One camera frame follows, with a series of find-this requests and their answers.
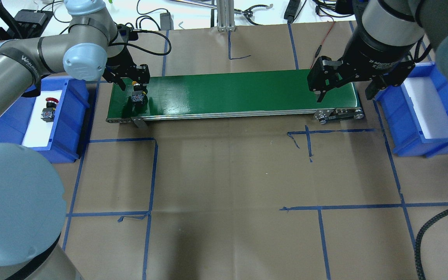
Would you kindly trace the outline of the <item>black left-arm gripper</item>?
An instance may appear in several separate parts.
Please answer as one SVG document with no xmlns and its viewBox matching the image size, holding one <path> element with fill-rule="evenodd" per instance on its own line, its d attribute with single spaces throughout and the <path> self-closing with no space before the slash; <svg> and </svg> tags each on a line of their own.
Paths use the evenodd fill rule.
<svg viewBox="0 0 448 280">
<path fill-rule="evenodd" d="M 107 48 L 107 62 L 103 79 L 109 83 L 115 83 L 122 91 L 126 90 L 124 79 L 129 78 L 142 85 L 142 93 L 148 94 L 147 86 L 151 75 L 146 64 L 137 65 L 125 45 L 122 37 L 112 40 L 111 46 Z"/>
</svg>

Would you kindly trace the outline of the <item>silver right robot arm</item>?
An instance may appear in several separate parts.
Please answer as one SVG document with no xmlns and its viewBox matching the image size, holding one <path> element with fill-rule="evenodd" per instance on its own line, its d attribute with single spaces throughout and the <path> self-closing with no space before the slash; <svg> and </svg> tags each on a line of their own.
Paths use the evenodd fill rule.
<svg viewBox="0 0 448 280">
<path fill-rule="evenodd" d="M 417 63 L 411 48 L 423 37 L 448 81 L 448 0 L 354 0 L 352 10 L 356 28 L 342 57 L 318 57 L 307 76 L 318 102 L 350 82 L 369 81 L 369 100 L 402 84 Z"/>
</svg>

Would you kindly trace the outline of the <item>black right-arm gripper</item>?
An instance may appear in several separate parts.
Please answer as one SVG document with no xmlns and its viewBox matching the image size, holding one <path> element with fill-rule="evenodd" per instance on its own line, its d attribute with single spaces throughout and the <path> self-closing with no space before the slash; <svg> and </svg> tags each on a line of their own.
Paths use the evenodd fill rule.
<svg viewBox="0 0 448 280">
<path fill-rule="evenodd" d="M 364 27 L 356 27 L 338 60 L 319 56 L 306 77 L 310 91 L 321 103 L 326 92 L 351 82 L 370 81 L 365 90 L 372 100 L 388 86 L 401 85 L 416 63 L 411 45 L 395 46 L 375 39 Z"/>
</svg>

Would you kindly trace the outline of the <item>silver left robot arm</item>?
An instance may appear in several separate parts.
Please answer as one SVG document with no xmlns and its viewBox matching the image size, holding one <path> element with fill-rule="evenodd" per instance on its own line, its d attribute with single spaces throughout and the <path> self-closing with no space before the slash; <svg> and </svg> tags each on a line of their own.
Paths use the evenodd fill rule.
<svg viewBox="0 0 448 280">
<path fill-rule="evenodd" d="M 58 248 L 67 203 L 53 164 L 78 158 L 86 81 L 125 89 L 129 78 L 145 90 L 150 79 L 104 1 L 65 7 L 67 34 L 0 42 L 0 268 L 20 265 L 10 279 L 82 279 Z"/>
</svg>

